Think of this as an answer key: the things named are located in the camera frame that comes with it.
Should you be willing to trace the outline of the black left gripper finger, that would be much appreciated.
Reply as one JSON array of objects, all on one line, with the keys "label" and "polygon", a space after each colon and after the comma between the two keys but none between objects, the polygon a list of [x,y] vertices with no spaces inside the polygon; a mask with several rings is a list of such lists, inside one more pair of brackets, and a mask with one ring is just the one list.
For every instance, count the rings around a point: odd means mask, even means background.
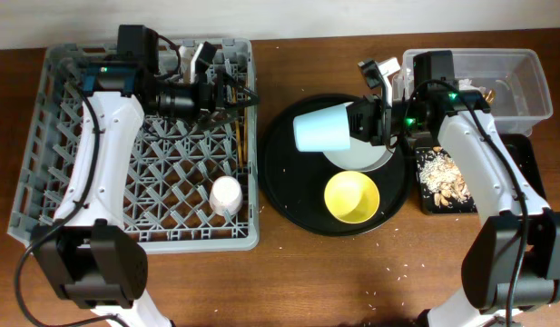
[{"label": "black left gripper finger", "polygon": [[215,81],[215,108],[221,112],[236,112],[258,105],[259,96],[240,80],[225,71],[218,71]]},{"label": "black left gripper finger", "polygon": [[237,110],[214,111],[200,114],[196,126],[198,130],[212,130],[236,121],[239,117]]}]

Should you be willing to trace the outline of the white napkin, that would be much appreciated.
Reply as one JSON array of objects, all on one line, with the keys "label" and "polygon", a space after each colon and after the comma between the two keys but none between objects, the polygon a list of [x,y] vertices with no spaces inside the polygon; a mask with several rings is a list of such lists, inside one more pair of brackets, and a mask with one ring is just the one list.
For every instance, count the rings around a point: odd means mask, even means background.
[{"label": "white napkin", "polygon": [[482,92],[483,88],[473,85],[471,79],[459,79],[458,80],[458,90],[459,91],[479,91],[479,92]]}]

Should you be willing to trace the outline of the blue plastic cup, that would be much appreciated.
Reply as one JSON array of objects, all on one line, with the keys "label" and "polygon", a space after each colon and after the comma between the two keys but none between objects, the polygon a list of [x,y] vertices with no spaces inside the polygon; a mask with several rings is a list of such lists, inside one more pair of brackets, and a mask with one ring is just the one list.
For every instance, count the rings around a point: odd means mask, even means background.
[{"label": "blue plastic cup", "polygon": [[301,114],[293,119],[296,148],[300,152],[331,152],[350,148],[348,103]]}]

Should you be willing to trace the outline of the yellow bowl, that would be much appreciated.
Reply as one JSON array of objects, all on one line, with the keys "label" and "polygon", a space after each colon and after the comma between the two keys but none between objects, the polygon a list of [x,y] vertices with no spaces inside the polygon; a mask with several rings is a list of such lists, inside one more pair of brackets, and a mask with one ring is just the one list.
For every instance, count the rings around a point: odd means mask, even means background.
[{"label": "yellow bowl", "polygon": [[366,174],[343,171],[333,175],[324,189],[324,203],[329,213],[347,224],[365,223],[380,206],[380,192]]}]

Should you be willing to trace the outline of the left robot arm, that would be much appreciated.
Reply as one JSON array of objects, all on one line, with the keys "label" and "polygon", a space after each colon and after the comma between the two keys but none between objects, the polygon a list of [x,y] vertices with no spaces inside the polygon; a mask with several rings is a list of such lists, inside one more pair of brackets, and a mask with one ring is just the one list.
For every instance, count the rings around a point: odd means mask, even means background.
[{"label": "left robot arm", "polygon": [[55,295],[93,312],[95,322],[167,326],[147,291],[145,250],[124,230],[123,194],[135,138],[147,115],[200,130],[213,116],[233,116],[259,102],[225,71],[207,76],[217,54],[203,42],[191,59],[191,79],[162,73],[162,36],[144,25],[121,25],[117,49],[86,64],[73,83],[83,108],[81,136],[64,198],[51,226],[32,230],[25,255],[34,257]]}]

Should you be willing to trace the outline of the brown food scraps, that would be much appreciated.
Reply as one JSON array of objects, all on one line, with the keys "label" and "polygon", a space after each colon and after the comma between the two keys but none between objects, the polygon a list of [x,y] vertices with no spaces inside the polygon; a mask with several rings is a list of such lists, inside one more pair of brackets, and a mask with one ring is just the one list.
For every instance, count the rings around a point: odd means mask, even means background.
[{"label": "brown food scraps", "polygon": [[453,209],[473,200],[462,173],[441,146],[425,150],[417,163],[418,181],[424,198],[438,209]]}]

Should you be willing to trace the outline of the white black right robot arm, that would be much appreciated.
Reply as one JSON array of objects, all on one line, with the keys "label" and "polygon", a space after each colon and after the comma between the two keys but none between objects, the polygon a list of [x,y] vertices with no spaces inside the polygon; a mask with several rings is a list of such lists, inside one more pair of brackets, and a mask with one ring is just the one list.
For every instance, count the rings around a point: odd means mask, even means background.
[{"label": "white black right robot arm", "polygon": [[352,137],[388,149],[430,132],[473,197],[482,228],[462,262],[461,287],[419,324],[512,326],[515,314],[560,302],[560,212],[520,172],[483,95],[459,90],[451,51],[415,55],[413,75],[408,98],[365,96],[346,114]]}]

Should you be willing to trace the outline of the pink plastic cup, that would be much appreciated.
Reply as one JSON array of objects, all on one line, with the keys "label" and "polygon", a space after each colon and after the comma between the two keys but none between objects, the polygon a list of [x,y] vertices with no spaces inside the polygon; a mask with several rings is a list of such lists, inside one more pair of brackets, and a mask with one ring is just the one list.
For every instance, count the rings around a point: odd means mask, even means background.
[{"label": "pink plastic cup", "polygon": [[220,216],[238,213],[242,206],[242,189],[239,181],[231,176],[222,176],[211,186],[209,204],[212,211]]}]

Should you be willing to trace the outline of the white round plate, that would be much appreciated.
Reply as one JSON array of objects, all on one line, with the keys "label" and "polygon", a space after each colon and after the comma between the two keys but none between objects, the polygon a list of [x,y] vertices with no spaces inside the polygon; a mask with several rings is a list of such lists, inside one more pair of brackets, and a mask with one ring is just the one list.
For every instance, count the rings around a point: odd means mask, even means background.
[{"label": "white round plate", "polygon": [[394,150],[385,145],[372,145],[354,137],[349,138],[349,148],[328,145],[326,141],[320,147],[329,161],[343,170],[371,172],[377,170],[392,158]]}]

